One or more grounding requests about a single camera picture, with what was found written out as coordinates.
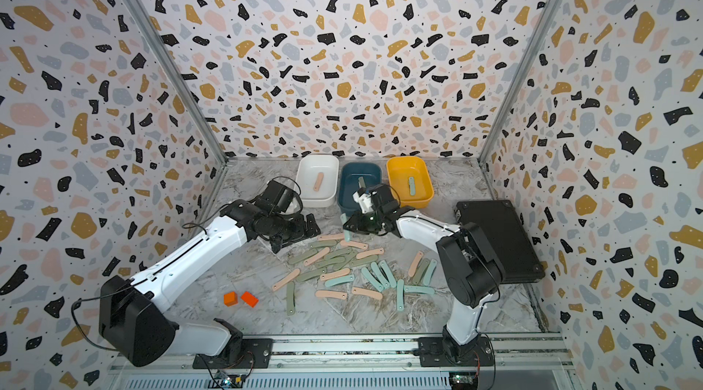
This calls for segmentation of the mint knife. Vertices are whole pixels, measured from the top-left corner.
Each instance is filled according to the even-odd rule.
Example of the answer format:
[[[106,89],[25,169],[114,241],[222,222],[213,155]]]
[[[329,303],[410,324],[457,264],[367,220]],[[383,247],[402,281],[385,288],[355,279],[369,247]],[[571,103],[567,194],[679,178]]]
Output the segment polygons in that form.
[[[339,276],[338,278],[332,278],[324,282],[324,286],[328,289],[330,287],[336,287],[338,285],[350,284],[355,281],[355,275],[349,274],[347,276]]]
[[[408,193],[411,197],[414,197],[417,194],[417,187],[414,177],[408,178]]]
[[[426,268],[424,275],[423,275],[423,278],[422,278],[422,285],[423,286],[428,287],[430,285],[431,280],[432,280],[434,273],[436,271],[437,265],[438,265],[438,262],[434,259],[432,259],[429,262],[428,267]]]

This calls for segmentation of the pink knife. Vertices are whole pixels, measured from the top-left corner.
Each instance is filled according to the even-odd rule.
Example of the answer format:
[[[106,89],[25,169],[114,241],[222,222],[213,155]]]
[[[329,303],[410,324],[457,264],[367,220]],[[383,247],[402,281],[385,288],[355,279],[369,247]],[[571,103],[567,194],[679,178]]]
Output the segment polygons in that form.
[[[359,287],[353,287],[351,289],[352,293],[354,296],[362,296],[366,298],[372,298],[373,300],[382,300],[383,299],[383,294],[379,291],[375,290],[370,290],[370,289],[360,289]]]
[[[348,294],[342,291],[320,289],[315,292],[317,298],[332,298],[333,300],[347,300]]]
[[[320,235],[318,237],[319,242],[327,242],[327,241],[338,242],[338,241],[343,241],[344,239],[345,239],[344,234],[324,234],[324,235]]]
[[[356,258],[358,260],[368,258],[370,256],[382,256],[386,251],[384,248],[377,248],[377,249],[372,249],[372,250],[367,250],[364,252],[360,252],[356,255]]]
[[[317,175],[317,177],[316,177],[316,179],[315,179],[314,186],[313,186],[313,190],[314,190],[315,192],[318,192],[318,191],[320,190],[321,185],[322,185],[322,182],[324,181],[324,177],[325,177],[325,175],[324,175],[323,172],[319,172],[319,173],[318,173],[318,175]]]
[[[272,287],[272,291],[274,291],[274,292],[279,291],[280,289],[282,289],[282,287],[285,287],[285,285],[294,281],[300,274],[301,274],[300,268],[294,269],[293,271],[288,273],[287,276],[285,276],[284,278],[282,278],[278,282],[276,282]]]
[[[413,258],[411,265],[408,269],[408,276],[410,278],[413,278],[415,274],[417,273],[417,269],[419,268],[419,264],[422,261],[424,257],[424,253],[422,251],[418,251],[415,257]]]

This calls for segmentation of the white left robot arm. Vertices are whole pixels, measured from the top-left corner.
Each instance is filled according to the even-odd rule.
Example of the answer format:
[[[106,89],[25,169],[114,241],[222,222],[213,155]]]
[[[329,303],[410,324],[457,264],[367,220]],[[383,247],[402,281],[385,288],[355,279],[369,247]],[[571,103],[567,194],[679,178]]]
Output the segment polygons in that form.
[[[206,369],[229,368],[245,358],[243,333],[222,319],[180,322],[170,316],[177,298],[225,256],[260,239],[274,253],[320,235],[304,214],[300,187],[271,179],[250,200],[223,205],[198,233],[166,258],[131,278],[114,276],[99,295],[98,333],[136,367],[165,354],[194,355]]]

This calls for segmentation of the yellow storage box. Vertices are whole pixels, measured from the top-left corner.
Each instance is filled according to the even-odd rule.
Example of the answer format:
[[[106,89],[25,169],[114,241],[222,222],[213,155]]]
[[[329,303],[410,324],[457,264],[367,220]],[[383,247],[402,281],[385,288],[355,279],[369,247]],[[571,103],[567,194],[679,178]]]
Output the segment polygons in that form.
[[[402,206],[427,208],[434,197],[434,188],[426,162],[420,157],[392,157],[386,163],[390,186]]]

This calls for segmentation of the dark teal storage box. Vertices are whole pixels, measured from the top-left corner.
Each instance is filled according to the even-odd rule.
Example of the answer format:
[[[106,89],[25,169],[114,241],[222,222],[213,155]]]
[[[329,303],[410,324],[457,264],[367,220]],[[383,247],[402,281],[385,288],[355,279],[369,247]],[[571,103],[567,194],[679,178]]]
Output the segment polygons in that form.
[[[348,217],[360,210],[353,194],[360,190],[358,179],[364,177],[366,187],[375,186],[382,182],[382,170],[371,162],[350,162],[342,167],[338,188],[338,205],[343,214]]]

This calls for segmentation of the white storage box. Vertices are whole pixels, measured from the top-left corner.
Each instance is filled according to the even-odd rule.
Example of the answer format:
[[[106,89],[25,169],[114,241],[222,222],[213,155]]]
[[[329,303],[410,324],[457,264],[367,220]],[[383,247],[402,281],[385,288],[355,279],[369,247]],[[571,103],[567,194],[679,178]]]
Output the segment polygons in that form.
[[[308,155],[298,165],[296,182],[307,209],[327,208],[337,196],[340,161],[332,155]]]

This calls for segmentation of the pink knife top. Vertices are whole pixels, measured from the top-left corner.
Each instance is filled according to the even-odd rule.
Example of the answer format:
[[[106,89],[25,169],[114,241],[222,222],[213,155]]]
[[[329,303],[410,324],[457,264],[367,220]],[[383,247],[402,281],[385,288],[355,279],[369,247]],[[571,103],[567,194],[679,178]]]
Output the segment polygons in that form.
[[[345,239],[344,234],[324,234],[324,235],[320,235],[318,237],[319,242],[327,242],[327,241],[338,242],[338,241],[343,241],[344,239]]]

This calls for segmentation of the mint knife horizontal right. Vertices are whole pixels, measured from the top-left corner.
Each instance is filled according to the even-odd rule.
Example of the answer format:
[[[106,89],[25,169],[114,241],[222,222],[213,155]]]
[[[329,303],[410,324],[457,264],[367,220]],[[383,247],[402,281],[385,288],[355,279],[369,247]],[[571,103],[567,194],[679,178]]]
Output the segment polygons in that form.
[[[406,294],[434,295],[435,289],[433,289],[433,287],[427,287],[427,286],[406,285],[406,286],[404,286],[404,293],[406,293]]]

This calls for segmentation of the mint knife vertical front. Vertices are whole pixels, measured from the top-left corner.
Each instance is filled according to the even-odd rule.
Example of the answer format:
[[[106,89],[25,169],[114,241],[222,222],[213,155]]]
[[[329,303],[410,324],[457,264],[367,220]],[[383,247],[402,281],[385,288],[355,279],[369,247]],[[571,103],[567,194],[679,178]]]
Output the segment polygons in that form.
[[[403,312],[405,310],[405,282],[402,279],[397,280],[397,286],[395,287],[397,292],[397,311]]]

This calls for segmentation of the orange block small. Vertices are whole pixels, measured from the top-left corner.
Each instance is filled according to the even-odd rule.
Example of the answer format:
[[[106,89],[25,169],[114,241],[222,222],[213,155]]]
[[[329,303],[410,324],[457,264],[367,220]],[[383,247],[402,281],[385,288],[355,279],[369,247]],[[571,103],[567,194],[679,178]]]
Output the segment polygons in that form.
[[[223,304],[226,307],[232,307],[232,306],[236,305],[238,303],[238,301],[239,301],[238,295],[234,291],[228,292],[223,295]]]

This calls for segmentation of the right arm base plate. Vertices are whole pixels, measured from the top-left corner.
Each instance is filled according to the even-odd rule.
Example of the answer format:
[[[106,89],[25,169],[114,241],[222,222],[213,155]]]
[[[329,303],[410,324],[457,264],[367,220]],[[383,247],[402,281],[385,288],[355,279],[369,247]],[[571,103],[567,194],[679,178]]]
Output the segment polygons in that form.
[[[450,337],[421,337],[413,355],[422,367],[483,367],[495,364],[494,348],[486,337],[459,345]]]

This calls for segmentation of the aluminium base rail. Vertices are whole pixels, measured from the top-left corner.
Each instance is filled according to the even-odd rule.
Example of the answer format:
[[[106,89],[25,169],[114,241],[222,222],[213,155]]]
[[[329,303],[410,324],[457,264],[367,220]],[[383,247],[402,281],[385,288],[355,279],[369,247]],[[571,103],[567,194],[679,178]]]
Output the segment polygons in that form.
[[[119,358],[108,389],[579,389],[561,338],[493,333],[466,361],[440,358],[421,335],[265,336],[230,369],[199,369],[194,358],[165,356],[143,368]]]

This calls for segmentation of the aluminium frame post left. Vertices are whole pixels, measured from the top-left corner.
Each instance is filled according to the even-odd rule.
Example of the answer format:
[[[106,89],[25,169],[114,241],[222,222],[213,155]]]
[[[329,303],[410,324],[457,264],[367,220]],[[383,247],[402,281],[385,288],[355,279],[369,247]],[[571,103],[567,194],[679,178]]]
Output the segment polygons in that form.
[[[186,109],[189,111],[195,126],[197,126],[203,135],[204,142],[208,146],[208,150],[222,165],[225,165],[227,163],[227,157],[225,156],[225,153],[223,153],[223,150],[221,150],[219,142],[212,132],[212,128],[210,128],[205,120],[205,117],[201,112],[201,108],[199,108],[198,103],[193,98],[190,89],[179,73],[177,66],[168,54],[159,32],[152,25],[148,16],[148,11],[146,11],[140,0],[122,1],[135,20],[135,24],[143,34],[145,42],[152,50],[166,77],[176,88],[177,93]]]

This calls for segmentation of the aluminium frame post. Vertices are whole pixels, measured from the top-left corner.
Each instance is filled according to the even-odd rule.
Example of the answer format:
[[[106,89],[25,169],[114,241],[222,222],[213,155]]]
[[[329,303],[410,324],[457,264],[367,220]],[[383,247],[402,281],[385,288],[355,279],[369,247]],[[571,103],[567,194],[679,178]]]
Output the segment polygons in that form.
[[[222,165],[225,165],[227,163],[227,157],[225,156],[225,153],[223,153],[223,150],[221,150],[219,142],[212,132],[212,128],[210,128],[205,120],[205,117],[201,112],[201,108],[199,108],[198,103],[193,98],[190,89],[179,73],[177,66],[168,54],[159,32],[152,25],[148,16],[148,11],[146,11],[140,0],[122,1],[135,20],[135,24],[143,34],[145,42],[152,50],[166,77],[176,88],[177,93],[186,109],[189,111],[195,126],[197,126],[203,135],[204,142],[208,146],[208,150]]]
[[[523,85],[525,84],[525,80],[527,79],[527,75],[536,56],[538,56],[540,47],[547,37],[550,24],[561,2],[562,0],[547,0],[543,12],[539,17],[538,23],[536,23],[535,30],[527,44],[524,55],[517,66],[516,74],[510,83],[505,100],[503,100],[500,110],[494,120],[494,125],[492,126],[483,150],[479,155],[478,163],[482,168],[488,163],[492,148],[497,144],[499,137],[501,137],[502,128],[509,117],[510,109],[516,103],[517,97],[520,95]]]

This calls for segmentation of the aluminium frame post right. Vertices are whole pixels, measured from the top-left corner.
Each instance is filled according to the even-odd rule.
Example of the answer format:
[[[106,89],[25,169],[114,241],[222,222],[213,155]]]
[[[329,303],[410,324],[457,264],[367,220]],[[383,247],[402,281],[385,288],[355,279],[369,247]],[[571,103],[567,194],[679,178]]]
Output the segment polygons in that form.
[[[482,168],[488,163],[492,148],[497,144],[499,137],[501,137],[502,128],[509,117],[510,109],[516,103],[517,97],[520,95],[523,85],[525,84],[525,80],[527,79],[527,75],[536,56],[538,56],[540,47],[547,37],[550,24],[561,2],[562,0],[547,0],[543,12],[539,17],[538,23],[536,23],[535,30],[527,44],[524,55],[517,66],[516,74],[510,83],[505,100],[503,100],[500,110],[494,120],[494,125],[492,126],[483,150],[479,155],[478,163]]]

